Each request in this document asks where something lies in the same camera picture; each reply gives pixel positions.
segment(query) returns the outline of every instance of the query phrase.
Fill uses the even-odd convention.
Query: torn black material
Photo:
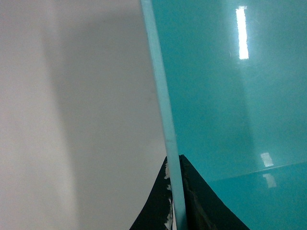
[[[189,230],[249,230],[184,155],[180,164]]]
[[[172,218],[172,192],[169,190],[170,178],[166,175],[166,163],[165,158],[163,165],[158,173],[158,176],[154,182],[153,189],[151,190],[149,197],[140,212],[137,219],[134,221],[130,230],[167,230],[169,224],[169,230],[171,230],[171,223],[169,218]]]

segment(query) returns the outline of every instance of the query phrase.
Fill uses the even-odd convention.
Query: white residue
[[[170,210],[169,214],[167,216],[167,222],[164,224],[167,230],[171,230],[172,225],[173,225],[173,206],[172,206],[172,201],[171,199],[168,199],[169,204],[170,204]]]

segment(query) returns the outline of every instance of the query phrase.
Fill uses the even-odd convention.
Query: glossy surface
[[[153,8],[179,154],[252,230],[306,229],[307,2]]]

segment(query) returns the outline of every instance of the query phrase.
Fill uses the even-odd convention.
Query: gray wall
[[[166,155],[138,1],[0,11],[0,228],[129,229]]]

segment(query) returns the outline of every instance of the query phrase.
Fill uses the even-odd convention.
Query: teal panel
[[[157,96],[162,117],[163,132],[170,181],[174,201],[174,210],[178,230],[187,230],[186,207],[181,179],[181,169],[173,124],[173,116],[169,100],[164,64],[160,49],[159,37],[154,19],[153,6],[150,0],[142,0],[142,9],[149,40],[149,50],[153,63],[153,73],[157,88]]]
[[[179,154],[252,230],[307,229],[307,2],[152,2]]]

